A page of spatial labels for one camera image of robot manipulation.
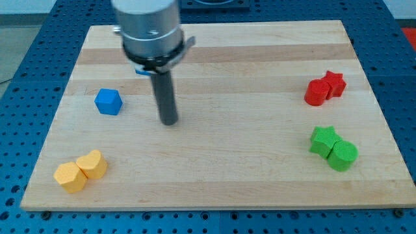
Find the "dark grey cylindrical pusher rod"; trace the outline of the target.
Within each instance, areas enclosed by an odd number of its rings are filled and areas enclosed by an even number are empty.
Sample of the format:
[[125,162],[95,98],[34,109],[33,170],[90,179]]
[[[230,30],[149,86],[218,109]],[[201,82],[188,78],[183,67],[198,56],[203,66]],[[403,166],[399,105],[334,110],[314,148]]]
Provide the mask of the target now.
[[151,83],[160,121],[164,125],[174,125],[178,121],[178,114],[171,73],[152,73]]

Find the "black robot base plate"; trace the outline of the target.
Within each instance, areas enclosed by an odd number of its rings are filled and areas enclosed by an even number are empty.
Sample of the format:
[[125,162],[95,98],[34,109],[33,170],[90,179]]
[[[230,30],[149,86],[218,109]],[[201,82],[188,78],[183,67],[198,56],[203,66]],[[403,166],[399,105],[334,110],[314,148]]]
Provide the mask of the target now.
[[249,9],[250,0],[179,0],[182,9]]

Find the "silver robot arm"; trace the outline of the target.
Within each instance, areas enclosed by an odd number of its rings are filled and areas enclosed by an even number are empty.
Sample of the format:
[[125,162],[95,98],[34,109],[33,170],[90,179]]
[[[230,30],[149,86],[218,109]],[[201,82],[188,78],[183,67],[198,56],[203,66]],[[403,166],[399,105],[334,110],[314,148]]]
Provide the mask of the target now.
[[164,125],[178,121],[171,70],[196,44],[185,38],[176,0],[111,0],[126,57],[138,70],[148,72]]

